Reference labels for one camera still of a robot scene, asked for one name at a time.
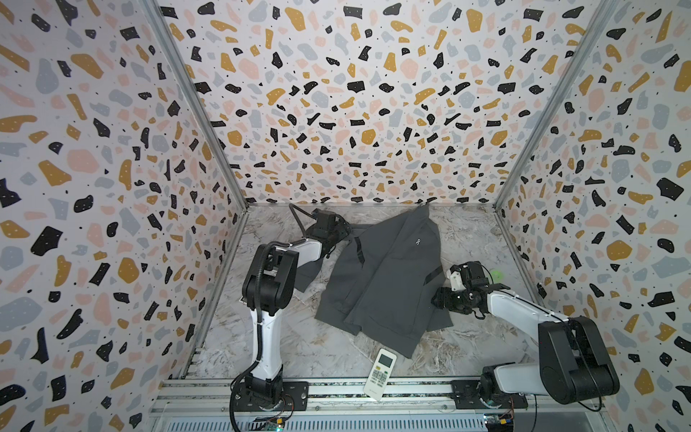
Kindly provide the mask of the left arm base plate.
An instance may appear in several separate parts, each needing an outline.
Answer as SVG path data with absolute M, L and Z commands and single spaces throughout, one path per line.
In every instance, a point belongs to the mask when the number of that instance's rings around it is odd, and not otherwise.
M 231 396 L 235 412 L 251 411 L 305 411 L 310 384 L 307 381 L 258 380 L 249 378 L 241 383 Z

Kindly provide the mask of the dark grey zip jacket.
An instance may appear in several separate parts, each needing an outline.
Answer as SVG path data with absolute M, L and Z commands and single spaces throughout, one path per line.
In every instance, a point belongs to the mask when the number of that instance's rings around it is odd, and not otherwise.
M 424 334 L 453 325 L 450 313 L 433 304 L 446 275 L 430 209 L 345 220 L 351 229 L 338 244 L 315 317 L 412 358 Z

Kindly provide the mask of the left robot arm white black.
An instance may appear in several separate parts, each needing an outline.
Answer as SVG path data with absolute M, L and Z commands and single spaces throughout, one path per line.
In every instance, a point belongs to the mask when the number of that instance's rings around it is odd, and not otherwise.
M 253 360 L 234 383 L 249 395 L 272 404 L 279 403 L 284 392 L 282 318 L 298 285 L 299 269 L 321 264 L 352 232 L 350 224 L 335 212 L 306 212 L 294 204 L 289 209 L 302 237 L 260 245 L 242 286 L 242 301 L 252 319 Z

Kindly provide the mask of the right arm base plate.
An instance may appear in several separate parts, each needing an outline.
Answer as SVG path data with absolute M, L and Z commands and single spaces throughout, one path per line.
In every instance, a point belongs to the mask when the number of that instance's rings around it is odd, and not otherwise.
M 518 393 L 492 393 L 484 378 L 451 381 L 451 397 L 457 410 L 509 410 L 527 409 L 525 396 Z

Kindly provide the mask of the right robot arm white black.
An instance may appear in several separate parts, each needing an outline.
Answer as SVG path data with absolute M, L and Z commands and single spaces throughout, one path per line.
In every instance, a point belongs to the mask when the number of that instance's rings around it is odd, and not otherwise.
M 451 284 L 437 290 L 433 306 L 505 320 L 537 344 L 534 363 L 484 367 L 477 392 L 486 405 L 513 394 L 549 396 L 562 405 L 602 403 L 619 392 L 617 372 L 593 320 L 570 318 L 519 296 L 496 283 L 478 261 L 452 266 L 447 278 Z

